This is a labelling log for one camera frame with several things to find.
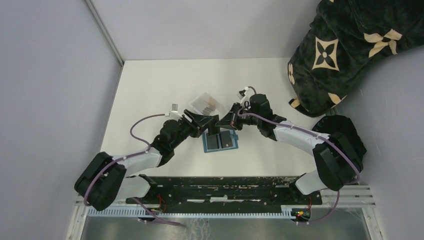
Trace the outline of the black credit card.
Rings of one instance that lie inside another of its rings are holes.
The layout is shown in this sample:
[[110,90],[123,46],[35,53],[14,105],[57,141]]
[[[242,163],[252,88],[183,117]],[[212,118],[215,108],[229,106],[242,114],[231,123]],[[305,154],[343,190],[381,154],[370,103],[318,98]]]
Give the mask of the black credit card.
[[219,115],[211,116],[211,119],[210,119],[210,121],[208,123],[208,127],[207,127],[207,130],[208,130],[207,134],[209,136],[214,136],[214,135],[218,135],[218,134],[221,133],[220,127],[217,126],[217,123],[219,122],[219,120],[220,120]]

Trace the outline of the black cloth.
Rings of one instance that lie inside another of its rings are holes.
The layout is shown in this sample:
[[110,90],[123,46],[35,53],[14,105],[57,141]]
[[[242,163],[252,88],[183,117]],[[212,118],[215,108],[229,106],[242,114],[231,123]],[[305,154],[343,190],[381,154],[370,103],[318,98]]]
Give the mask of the black cloth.
[[326,115],[322,117],[313,127],[312,130],[318,133],[332,135],[334,133],[341,133],[349,140],[353,146],[359,159],[362,161],[367,149],[364,146],[361,138],[352,120],[343,115]]

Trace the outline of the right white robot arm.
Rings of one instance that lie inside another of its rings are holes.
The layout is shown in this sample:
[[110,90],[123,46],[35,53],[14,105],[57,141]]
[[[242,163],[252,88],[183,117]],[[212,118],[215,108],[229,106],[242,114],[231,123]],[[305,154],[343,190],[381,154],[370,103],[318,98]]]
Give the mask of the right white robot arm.
[[306,129],[275,114],[266,95],[254,94],[247,103],[234,103],[216,126],[236,131],[255,126],[264,137],[310,154],[316,169],[299,176],[288,191],[295,204],[315,191],[339,191],[358,183],[364,168],[364,144],[353,122],[342,115],[324,116],[313,129]]

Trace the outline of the aluminium rail frame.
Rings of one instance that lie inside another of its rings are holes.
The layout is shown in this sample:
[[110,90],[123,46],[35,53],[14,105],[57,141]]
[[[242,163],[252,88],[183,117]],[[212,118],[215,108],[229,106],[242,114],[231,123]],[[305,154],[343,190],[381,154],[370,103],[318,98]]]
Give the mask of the aluminium rail frame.
[[336,191],[325,189],[321,190],[319,195],[322,200],[322,205],[327,208],[332,208],[337,200],[337,208],[375,208],[371,188],[368,185],[347,185],[341,188],[339,194]]

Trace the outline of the aluminium corner post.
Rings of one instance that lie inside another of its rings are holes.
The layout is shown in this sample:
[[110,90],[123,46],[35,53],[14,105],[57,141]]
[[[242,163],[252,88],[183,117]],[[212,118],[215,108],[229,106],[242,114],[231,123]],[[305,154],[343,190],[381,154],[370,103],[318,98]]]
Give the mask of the aluminium corner post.
[[103,39],[105,40],[109,50],[111,51],[115,61],[122,69],[124,67],[125,60],[123,59],[120,51],[117,48],[117,45],[115,44],[110,32],[108,31],[108,28],[106,24],[104,23],[99,11],[97,10],[94,2],[92,0],[82,0],[82,2],[86,5],[89,14],[93,18],[100,34],[102,35]]

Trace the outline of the blue leather card holder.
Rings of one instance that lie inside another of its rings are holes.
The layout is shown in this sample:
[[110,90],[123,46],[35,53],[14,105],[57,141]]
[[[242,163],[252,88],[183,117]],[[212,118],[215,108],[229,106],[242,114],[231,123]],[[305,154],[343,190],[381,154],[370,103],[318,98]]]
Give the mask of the blue leather card holder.
[[236,134],[236,132],[234,130],[228,130],[228,129],[221,130],[221,132],[222,131],[231,131],[231,137],[232,137],[233,147],[222,148],[221,141],[220,141],[220,133],[219,133],[218,134],[219,149],[208,151],[207,148],[206,148],[206,135],[208,135],[208,133],[207,132],[204,132],[202,134],[202,142],[203,142],[203,151],[204,151],[204,153],[214,153],[214,152],[228,151],[228,150],[234,150],[234,149],[238,149],[239,148],[239,145],[238,145],[239,137]]

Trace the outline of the black floral patterned blanket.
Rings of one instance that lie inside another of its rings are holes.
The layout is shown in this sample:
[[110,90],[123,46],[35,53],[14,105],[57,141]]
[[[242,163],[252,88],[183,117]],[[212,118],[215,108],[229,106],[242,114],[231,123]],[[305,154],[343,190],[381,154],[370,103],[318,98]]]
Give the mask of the black floral patterned blanket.
[[359,85],[385,58],[424,44],[421,0],[322,0],[287,64],[289,105],[318,117]]

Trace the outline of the clear plastic card box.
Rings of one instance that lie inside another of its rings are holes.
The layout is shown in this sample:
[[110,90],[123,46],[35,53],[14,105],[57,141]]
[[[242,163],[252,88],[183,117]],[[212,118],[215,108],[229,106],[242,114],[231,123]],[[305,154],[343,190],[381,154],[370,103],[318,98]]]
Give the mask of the clear plastic card box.
[[206,116],[222,115],[226,110],[222,102],[209,92],[197,95],[188,105],[193,112]]

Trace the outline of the stack of credit cards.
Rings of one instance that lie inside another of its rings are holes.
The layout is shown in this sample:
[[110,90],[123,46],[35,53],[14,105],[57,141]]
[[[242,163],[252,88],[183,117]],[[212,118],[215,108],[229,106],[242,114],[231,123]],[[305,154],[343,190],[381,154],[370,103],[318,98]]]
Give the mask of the stack of credit cards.
[[204,99],[197,99],[192,103],[193,108],[199,112],[199,114],[209,116],[216,110],[216,106]]

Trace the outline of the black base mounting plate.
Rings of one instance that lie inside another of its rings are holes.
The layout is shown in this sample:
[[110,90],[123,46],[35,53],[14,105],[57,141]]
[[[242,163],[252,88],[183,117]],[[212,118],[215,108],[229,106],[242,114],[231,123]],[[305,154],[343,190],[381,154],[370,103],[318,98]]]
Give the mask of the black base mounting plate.
[[281,213],[282,206],[322,205],[321,193],[301,194],[295,176],[151,176],[140,202],[166,214]]

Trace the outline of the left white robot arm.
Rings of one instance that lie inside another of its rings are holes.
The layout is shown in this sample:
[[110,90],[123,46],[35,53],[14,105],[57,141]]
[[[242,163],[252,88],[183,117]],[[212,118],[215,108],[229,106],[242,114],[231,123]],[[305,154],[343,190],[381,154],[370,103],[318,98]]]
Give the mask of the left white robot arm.
[[95,155],[74,184],[86,206],[103,211],[114,201],[139,197],[149,204],[156,200],[158,191],[136,173],[167,164],[175,155],[175,148],[187,138],[199,138],[205,131],[219,133],[218,115],[201,115],[184,110],[176,119],[166,120],[158,135],[147,146],[135,153],[112,156],[105,151]]

